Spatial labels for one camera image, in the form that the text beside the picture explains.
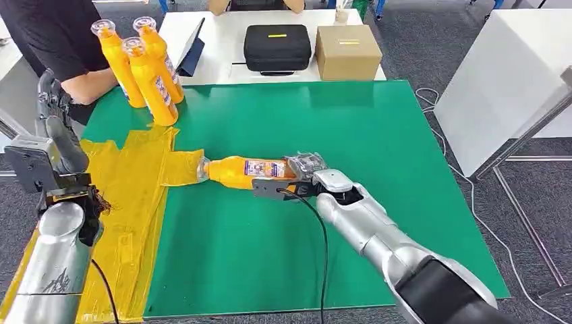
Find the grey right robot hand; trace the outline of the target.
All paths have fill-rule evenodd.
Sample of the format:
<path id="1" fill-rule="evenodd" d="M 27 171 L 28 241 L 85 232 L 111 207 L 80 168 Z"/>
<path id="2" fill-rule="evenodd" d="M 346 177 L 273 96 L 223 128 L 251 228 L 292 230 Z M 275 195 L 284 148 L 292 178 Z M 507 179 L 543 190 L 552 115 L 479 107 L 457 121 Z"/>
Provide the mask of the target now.
<path id="1" fill-rule="evenodd" d="M 306 198 L 316 194 L 316 186 L 312 183 L 314 173 L 328 168 L 325 160 L 318 153 L 298 152 L 293 156 L 285 156 L 284 160 L 295 175 L 293 193 Z"/>

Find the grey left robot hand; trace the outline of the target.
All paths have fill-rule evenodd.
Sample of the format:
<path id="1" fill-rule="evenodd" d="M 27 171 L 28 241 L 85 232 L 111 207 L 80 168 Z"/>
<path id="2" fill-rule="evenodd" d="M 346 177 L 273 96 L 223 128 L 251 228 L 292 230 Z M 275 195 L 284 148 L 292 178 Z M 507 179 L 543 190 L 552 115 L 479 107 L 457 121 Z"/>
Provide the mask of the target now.
<path id="1" fill-rule="evenodd" d="M 54 141 L 60 153 L 54 168 L 62 174 L 82 173 L 89 164 L 72 127 L 71 104 L 72 98 L 63 90 L 53 71 L 46 69 L 38 81 L 36 134 Z"/>

